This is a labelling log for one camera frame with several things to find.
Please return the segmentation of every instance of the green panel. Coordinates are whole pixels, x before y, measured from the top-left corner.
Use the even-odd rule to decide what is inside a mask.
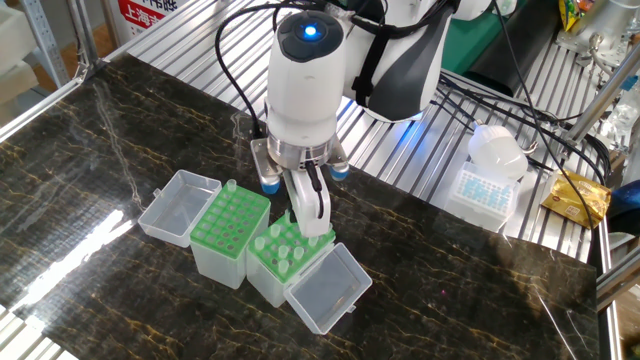
[[[471,21],[452,20],[442,54],[442,67],[462,75],[500,33],[500,21],[485,12]]]
[[[280,229],[276,236],[272,230],[274,227]],[[303,237],[298,224],[289,222],[289,214],[285,214],[251,242],[249,251],[256,255],[260,262],[284,284],[335,238],[336,233],[333,230],[315,239]],[[261,246],[256,246],[256,243],[262,242],[264,246],[260,249]],[[287,254],[284,257],[280,257],[278,253],[281,246],[287,248]],[[298,252],[302,251],[302,256],[298,259],[296,259],[296,249],[301,249]],[[289,263],[284,273],[279,271],[280,261]]]
[[[191,232],[191,241],[235,260],[268,216],[269,207],[264,196],[240,186],[231,191],[227,184]]]

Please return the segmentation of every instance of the yellow package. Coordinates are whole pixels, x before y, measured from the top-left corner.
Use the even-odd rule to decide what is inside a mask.
[[[566,171],[566,173],[587,203],[591,219],[593,220],[593,227],[596,228],[607,214],[607,209],[609,209],[611,190],[571,171]],[[547,188],[548,195],[541,205],[571,221],[589,228],[589,217],[586,211],[584,211],[582,201],[580,201],[578,194],[573,190],[571,184],[569,184],[567,179],[562,175],[562,172],[558,171],[549,183],[553,185]]]
[[[560,15],[564,31],[569,31],[571,27],[580,20],[580,8],[576,0],[559,0]]]

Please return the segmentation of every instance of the open box lid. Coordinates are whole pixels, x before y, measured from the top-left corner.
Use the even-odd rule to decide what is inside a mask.
[[[218,180],[178,170],[162,191],[153,192],[156,198],[138,223],[149,236],[187,247],[191,231],[221,190]]]
[[[371,286],[369,275],[342,244],[306,269],[284,297],[314,334],[331,330]]]

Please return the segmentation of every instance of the black marble table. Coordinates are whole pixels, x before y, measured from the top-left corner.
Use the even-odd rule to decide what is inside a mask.
[[[0,304],[80,359],[598,358],[593,268],[357,170],[326,179],[373,285],[330,334],[200,276],[136,219],[179,169],[259,191],[250,128],[131,57],[100,70],[0,144]]]

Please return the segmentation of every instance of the red sign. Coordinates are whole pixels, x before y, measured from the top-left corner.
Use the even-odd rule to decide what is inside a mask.
[[[148,29],[164,17],[164,14],[136,4],[131,0],[118,0],[118,5],[120,6],[120,13],[128,22],[145,29]]]

